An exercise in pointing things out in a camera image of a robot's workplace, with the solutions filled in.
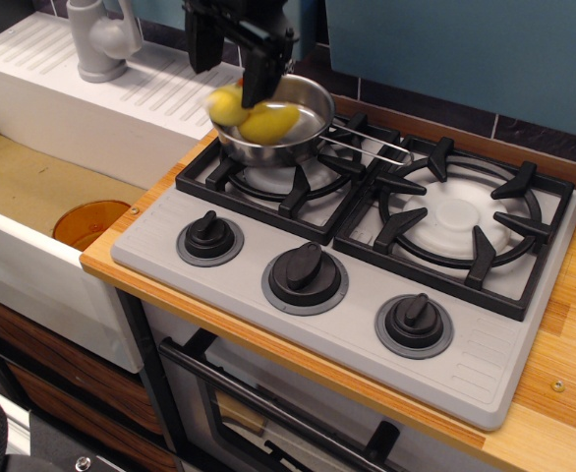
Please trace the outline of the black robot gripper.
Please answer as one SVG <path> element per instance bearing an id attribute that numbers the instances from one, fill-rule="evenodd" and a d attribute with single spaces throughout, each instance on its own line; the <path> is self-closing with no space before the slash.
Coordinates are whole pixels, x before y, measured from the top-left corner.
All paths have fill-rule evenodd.
<path id="1" fill-rule="evenodd" d="M 197 73 L 222 62 L 229 40 L 248 52 L 244 61 L 242 107 L 274 96 L 291 67 L 299 35 L 283 1 L 185 1 L 185 33 L 190 64 Z"/>

